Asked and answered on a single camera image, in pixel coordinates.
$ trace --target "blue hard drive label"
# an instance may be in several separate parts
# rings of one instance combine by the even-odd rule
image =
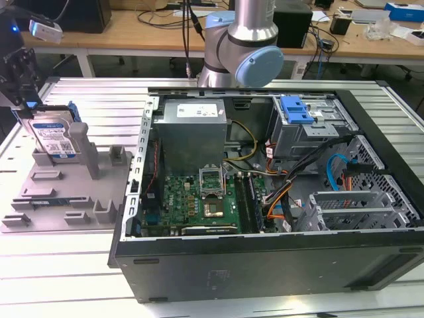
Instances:
[[[33,123],[34,133],[45,151],[54,158],[73,158],[75,149],[65,136],[66,128],[61,123]]]
[[[33,124],[34,128],[37,129],[55,129],[55,128],[64,128],[63,124],[55,123],[55,124]]]

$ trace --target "ram slot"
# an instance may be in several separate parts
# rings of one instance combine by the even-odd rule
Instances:
[[[251,233],[250,218],[248,214],[247,200],[244,194],[242,178],[234,176],[234,187],[236,192],[236,202],[238,208],[238,217],[240,218],[241,233]]]
[[[261,231],[264,228],[264,221],[262,219],[262,213],[259,209],[258,196],[256,195],[256,189],[254,187],[254,182],[253,182],[252,176],[249,176],[248,180],[249,180],[250,196],[252,198],[252,207],[253,207],[253,211],[254,211],[254,218],[256,220],[256,229],[257,229],[257,231]]]
[[[256,194],[254,188],[250,186],[250,176],[244,176],[243,178],[243,191],[244,191],[244,200],[246,202],[248,218],[250,223],[250,232],[259,233],[258,222],[256,220],[256,205],[258,200],[256,199]]]

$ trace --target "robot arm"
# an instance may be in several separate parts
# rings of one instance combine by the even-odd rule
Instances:
[[[275,0],[238,0],[234,11],[206,19],[205,65],[199,87],[262,87],[280,73],[282,51],[275,46]]]
[[[38,90],[42,77],[34,50],[24,48],[15,18],[30,19],[32,35],[45,40],[60,40],[62,30],[53,20],[16,6],[6,6],[5,1],[0,0],[0,107],[10,107],[18,111],[20,117],[30,117],[32,106],[41,104]]]

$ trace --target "wooden desk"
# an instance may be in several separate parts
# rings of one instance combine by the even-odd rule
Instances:
[[[349,1],[336,0],[328,15],[333,15],[339,7],[359,8]],[[148,20],[150,14],[145,14],[143,18]],[[151,22],[163,24],[180,20],[181,17],[172,15],[162,18],[155,16]],[[204,25],[205,19],[202,18],[200,21]],[[318,23],[318,25],[320,28],[328,30],[330,22]],[[340,48],[331,57],[331,62],[424,65],[424,48],[414,46],[401,38],[369,41],[362,35],[364,27],[364,25],[351,24],[345,36],[336,36],[340,42]],[[111,22],[102,34],[65,32],[59,45],[35,39],[27,32],[24,32],[24,38],[26,45],[36,48],[36,52],[75,54],[84,77],[95,76],[89,59],[90,55],[184,56],[181,29],[162,30],[142,24],[138,22],[134,11],[113,11]],[[193,29],[190,29],[189,48],[191,57],[203,57],[204,43]],[[303,76],[307,63],[315,53],[315,48],[315,39],[309,35],[303,49],[283,49],[285,60],[295,61],[291,78],[300,79]]]
[[[149,20],[150,13],[143,19]],[[156,17],[152,23],[170,23],[180,21],[181,17]],[[204,26],[205,18],[200,19]],[[65,32],[60,44],[52,44],[32,37],[23,32],[25,44],[36,48],[36,52],[54,54],[75,54],[84,77],[94,77],[89,61],[90,55],[122,55],[122,56],[166,56],[183,57],[184,46],[181,29],[163,30],[154,28],[137,20],[134,11],[113,11],[112,19],[102,34],[86,34]],[[202,58],[205,45],[201,37],[190,29],[190,56]],[[305,64],[315,52],[313,44],[303,49],[284,49],[285,59]]]
[[[339,7],[345,9],[363,9],[358,5],[349,1],[336,0],[330,10],[327,12],[328,16],[334,15]],[[398,3],[408,3],[410,1],[399,0]],[[409,28],[419,28],[419,23],[403,23],[394,21],[402,26]],[[314,23],[319,28],[329,32],[331,21],[326,23]],[[422,46],[416,46],[409,43],[407,40],[402,38],[393,37],[391,40],[377,40],[369,41],[363,35],[365,25],[356,25],[351,23],[346,35],[335,35],[339,40],[340,47],[331,57],[334,62],[345,62],[349,63],[349,60],[360,60],[361,58],[375,58],[385,59],[385,63],[380,64],[391,64],[389,60],[397,59],[410,59],[413,64],[415,62],[424,64],[424,48]],[[322,38],[332,40],[329,35],[320,34]],[[310,34],[307,38],[308,45],[315,45],[315,38]]]

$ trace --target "black box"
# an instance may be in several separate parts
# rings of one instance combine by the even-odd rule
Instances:
[[[330,26],[331,34],[345,35],[351,22],[351,18],[335,16]]]
[[[15,0],[18,7],[55,19],[66,0]],[[63,31],[102,33],[112,15],[109,0],[71,0],[59,22]],[[28,19],[17,19],[21,31],[27,31]]]
[[[274,23],[278,27],[277,46],[303,48],[311,19],[311,9],[300,0],[276,0]]]

